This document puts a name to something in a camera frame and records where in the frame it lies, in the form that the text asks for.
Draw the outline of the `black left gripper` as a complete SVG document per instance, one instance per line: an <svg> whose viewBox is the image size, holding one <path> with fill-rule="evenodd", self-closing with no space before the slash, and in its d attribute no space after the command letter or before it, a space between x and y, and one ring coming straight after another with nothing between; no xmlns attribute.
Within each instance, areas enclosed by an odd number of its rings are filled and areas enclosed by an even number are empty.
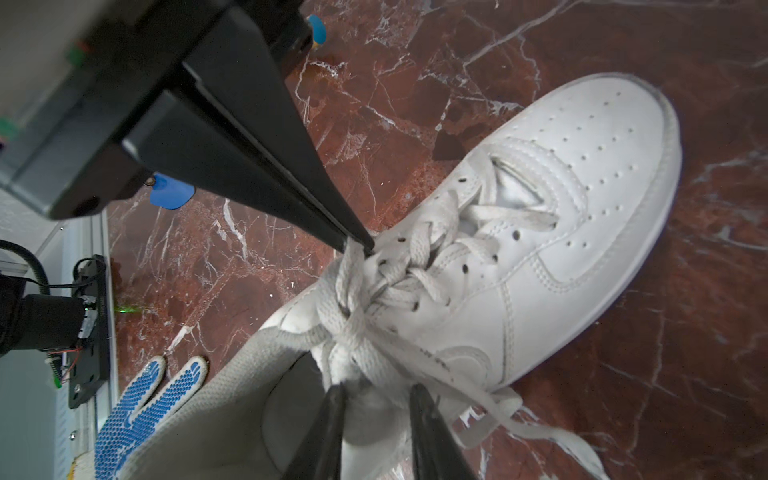
<svg viewBox="0 0 768 480"><path fill-rule="evenodd" d="M157 1L135 27L101 24L84 64L2 151L2 189L44 217L70 219L131 197L148 169L338 251L353 239L372 254L374 241L330 180L257 23L232 5ZM201 38L184 66L215 107L179 91L156 99Z"/></svg>

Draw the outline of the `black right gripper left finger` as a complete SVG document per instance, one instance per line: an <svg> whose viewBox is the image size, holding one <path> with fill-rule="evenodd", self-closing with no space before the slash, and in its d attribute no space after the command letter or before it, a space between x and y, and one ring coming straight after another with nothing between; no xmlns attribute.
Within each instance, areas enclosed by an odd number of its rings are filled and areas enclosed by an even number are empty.
<svg viewBox="0 0 768 480"><path fill-rule="evenodd" d="M297 452L282 475L283 480L339 480L347 405L343 385L331 386Z"/></svg>

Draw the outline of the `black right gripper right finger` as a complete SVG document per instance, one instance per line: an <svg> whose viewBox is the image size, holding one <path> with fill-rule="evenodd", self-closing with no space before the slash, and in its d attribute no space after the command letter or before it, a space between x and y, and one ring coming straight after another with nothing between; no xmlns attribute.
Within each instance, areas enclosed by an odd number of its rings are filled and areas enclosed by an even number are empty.
<svg viewBox="0 0 768 480"><path fill-rule="evenodd" d="M437 404L427 388L410 389L410 423L414 478L419 480L476 480Z"/></svg>

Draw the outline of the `grey-white shoelace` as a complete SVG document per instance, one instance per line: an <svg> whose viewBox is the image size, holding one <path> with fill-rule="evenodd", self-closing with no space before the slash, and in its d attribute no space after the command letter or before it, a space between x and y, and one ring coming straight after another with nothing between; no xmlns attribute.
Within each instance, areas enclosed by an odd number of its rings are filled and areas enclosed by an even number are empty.
<svg viewBox="0 0 768 480"><path fill-rule="evenodd" d="M346 383L345 479L372 479L400 461L412 440L413 383L437 396L454 421L484 415L458 436L464 448L504 428L548 440L592 477L605 469L579 436L515 420L513 383L591 320L574 300L538 281L548 250L585 220L586 191L557 157L530 146L471 152L416 210L365 257L351 246L269 325L303 340L325 386Z"/></svg>

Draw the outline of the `white leather sneaker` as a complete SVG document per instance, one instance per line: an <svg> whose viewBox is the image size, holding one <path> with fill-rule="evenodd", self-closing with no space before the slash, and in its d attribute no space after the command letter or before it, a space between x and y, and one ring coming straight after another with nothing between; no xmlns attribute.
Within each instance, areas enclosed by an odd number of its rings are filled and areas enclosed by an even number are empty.
<svg viewBox="0 0 768 480"><path fill-rule="evenodd" d="M547 440L594 479L575 433L521 423L513 383L616 300L667 221L680 124L650 83L598 73L548 93L472 149L371 255L358 245L277 310L175 412L144 401L115 479L277 479L324 394L347 392L341 472L377 479L408 456L408 397L424 385L466 449L499 428Z"/></svg>

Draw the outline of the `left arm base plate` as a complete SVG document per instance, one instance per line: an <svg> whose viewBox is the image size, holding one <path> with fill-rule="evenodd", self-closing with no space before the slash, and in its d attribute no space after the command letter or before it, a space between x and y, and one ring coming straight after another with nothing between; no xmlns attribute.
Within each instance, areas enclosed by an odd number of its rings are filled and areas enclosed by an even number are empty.
<svg viewBox="0 0 768 480"><path fill-rule="evenodd" d="M81 300L85 316L78 333L78 352L68 371L68 406L76 409L94 397L110 378L108 262L102 255L78 261L72 296Z"/></svg>

